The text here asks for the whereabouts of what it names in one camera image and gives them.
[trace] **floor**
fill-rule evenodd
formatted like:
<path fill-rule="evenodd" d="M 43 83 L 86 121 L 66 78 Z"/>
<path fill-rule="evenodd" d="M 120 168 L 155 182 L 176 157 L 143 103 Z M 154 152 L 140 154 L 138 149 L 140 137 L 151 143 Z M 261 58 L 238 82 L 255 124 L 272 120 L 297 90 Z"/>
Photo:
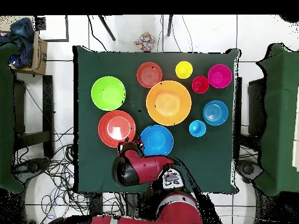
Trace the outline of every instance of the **floor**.
<path fill-rule="evenodd" d="M 54 128 L 55 139 L 74 126 L 73 107 L 73 54 L 72 46 L 81 45 L 94 51 L 104 51 L 102 45 L 92 37 L 91 27 L 86 16 L 67 16 L 68 28 L 65 28 L 64 16 L 47 17 L 46 31 L 41 32 L 42 39 L 60 40 L 48 42 L 46 74 L 53 76 L 54 84 Z M 247 85 L 250 81 L 263 77 L 262 70 L 255 64 L 261 60 L 271 43 L 284 43 L 293 51 L 299 49 L 298 24 L 287 23 L 277 15 L 174 15 L 173 30 L 170 37 L 166 35 L 169 15 L 164 15 L 164 45 L 162 48 L 162 33 L 159 47 L 153 52 L 192 50 L 201 53 L 224 53 L 230 48 L 238 48 L 242 54 L 239 58 L 238 76 L 243 77 L 242 87 L 242 127 L 241 132 L 248 133 L 248 95 Z M 97 16 L 91 16 L 93 34 L 101 40 L 109 51 L 141 52 L 134 41 L 145 31 L 149 31 L 156 40 L 162 30 L 161 15 L 123 15 L 106 16 L 107 24 L 113 32 L 116 41 L 112 41 Z M 186 23 L 192 37 L 192 45 Z M 65 31 L 68 30 L 68 42 L 65 42 Z M 36 103 L 42 107 L 42 79 L 41 76 L 18 74 L 19 79 L 26 82 L 28 91 Z M 42 130 L 42 113 L 32 98 L 26 92 L 26 132 Z M 61 138 L 63 145 L 73 143 L 73 130 Z M 61 146 L 55 143 L 55 149 Z M 43 157 L 42 145 L 30 147 L 26 159 Z M 59 153 L 56 159 L 62 159 Z M 253 224 L 255 217 L 255 194 L 251 185 L 242 182 L 238 174 L 235 175 L 235 185 L 239 192 L 234 195 L 210 194 L 217 213 L 224 224 Z M 42 201 L 45 195 L 51 195 L 55 185 L 48 175 L 42 174 L 34 178 L 26 193 L 26 213 L 28 219 L 35 219 L 39 223 L 44 218 L 42 207 L 47 202 Z M 57 204 L 54 208 L 56 217 L 80 214 L 69 209 L 67 205 Z"/>

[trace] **plastic dish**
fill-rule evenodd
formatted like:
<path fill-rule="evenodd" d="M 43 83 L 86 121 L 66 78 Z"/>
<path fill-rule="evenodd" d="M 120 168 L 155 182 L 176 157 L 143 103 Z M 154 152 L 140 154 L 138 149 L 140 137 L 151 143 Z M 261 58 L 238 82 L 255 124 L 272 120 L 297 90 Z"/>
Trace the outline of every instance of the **plastic dish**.
<path fill-rule="evenodd" d="M 154 62 L 145 62 L 137 70 L 137 80 L 145 88 L 151 88 L 162 80 L 162 71 Z"/>
<path fill-rule="evenodd" d="M 189 132 L 191 135 L 194 137 L 202 137 L 206 133 L 207 127 L 204 122 L 200 120 L 194 120 L 190 125 L 189 125 Z"/>
<path fill-rule="evenodd" d="M 91 98 L 93 103 L 101 110 L 113 111 L 124 103 L 126 89 L 117 78 L 104 76 L 93 84 Z"/>
<path fill-rule="evenodd" d="M 124 111 L 110 111 L 99 122 L 100 139 L 109 147 L 116 148 L 126 137 L 132 141 L 135 137 L 136 126 L 133 118 Z"/>
<path fill-rule="evenodd" d="M 224 64 L 214 65 L 208 71 L 208 81 L 214 88 L 222 89 L 227 87 L 230 84 L 231 79 L 231 70 Z"/>
<path fill-rule="evenodd" d="M 210 125 L 221 125 L 228 117 L 227 106 L 219 100 L 212 100 L 204 106 L 203 117 Z"/>
<path fill-rule="evenodd" d="M 195 93 L 205 93 L 208 90 L 209 82 L 204 76 L 195 77 L 192 82 L 192 90 Z"/>
<path fill-rule="evenodd" d="M 146 105 L 149 116 L 158 124 L 176 125 L 190 113 L 191 97 L 182 84 L 164 80 L 148 92 Z"/>
<path fill-rule="evenodd" d="M 168 155 L 173 147 L 171 132 L 164 126 L 151 125 L 143 130 L 140 139 L 145 155 Z"/>
<path fill-rule="evenodd" d="M 188 78 L 193 72 L 192 64 L 187 61 L 178 63 L 175 67 L 175 74 L 180 79 Z"/>

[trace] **orange plate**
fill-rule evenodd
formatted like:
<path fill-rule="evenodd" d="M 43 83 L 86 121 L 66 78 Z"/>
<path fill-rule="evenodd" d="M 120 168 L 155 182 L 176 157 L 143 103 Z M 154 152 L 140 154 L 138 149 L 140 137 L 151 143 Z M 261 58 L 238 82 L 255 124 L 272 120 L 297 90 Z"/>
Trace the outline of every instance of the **orange plate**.
<path fill-rule="evenodd" d="M 179 82 L 164 80 L 147 94 L 147 111 L 158 124 L 170 126 L 181 123 L 190 113 L 191 97 Z"/>
<path fill-rule="evenodd" d="M 112 148 L 116 148 L 119 142 L 123 142 L 126 137 L 128 137 L 129 141 L 132 141 L 135 132 L 135 122 L 125 111 L 115 110 L 106 113 L 100 119 L 98 125 L 98 133 L 101 140 Z"/>

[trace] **light blue bowl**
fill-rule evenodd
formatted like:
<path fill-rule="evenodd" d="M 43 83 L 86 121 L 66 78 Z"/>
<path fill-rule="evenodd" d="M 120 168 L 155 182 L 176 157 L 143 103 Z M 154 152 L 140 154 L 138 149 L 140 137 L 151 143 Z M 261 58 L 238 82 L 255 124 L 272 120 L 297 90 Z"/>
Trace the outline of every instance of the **light blue bowl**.
<path fill-rule="evenodd" d="M 203 136 L 206 133 L 206 130 L 207 130 L 207 127 L 206 127 L 205 123 L 200 120 L 194 120 L 189 125 L 190 134 L 196 138 Z"/>
<path fill-rule="evenodd" d="M 151 125 L 143 130 L 140 139 L 145 155 L 168 155 L 173 147 L 171 132 L 164 126 Z"/>
<path fill-rule="evenodd" d="M 219 100 L 212 100 L 204 106 L 203 118 L 210 125 L 221 125 L 227 117 L 227 106 Z"/>

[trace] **blue bowl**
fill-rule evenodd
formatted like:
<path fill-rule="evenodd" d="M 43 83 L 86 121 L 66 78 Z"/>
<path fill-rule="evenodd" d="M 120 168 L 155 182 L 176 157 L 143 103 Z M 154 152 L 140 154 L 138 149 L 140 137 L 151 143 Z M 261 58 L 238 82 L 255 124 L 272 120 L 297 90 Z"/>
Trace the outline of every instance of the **blue bowl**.
<path fill-rule="evenodd" d="M 206 127 L 205 123 L 200 120 L 194 120 L 189 125 L 190 134 L 196 138 L 203 136 L 206 133 L 206 130 L 207 130 L 207 127 Z"/>
<path fill-rule="evenodd" d="M 210 125 L 221 125 L 227 120 L 227 117 L 227 106 L 219 100 L 212 100 L 204 106 L 203 118 Z"/>
<path fill-rule="evenodd" d="M 168 155 L 173 147 L 171 132 L 164 126 L 151 125 L 143 130 L 140 139 L 145 155 Z"/>

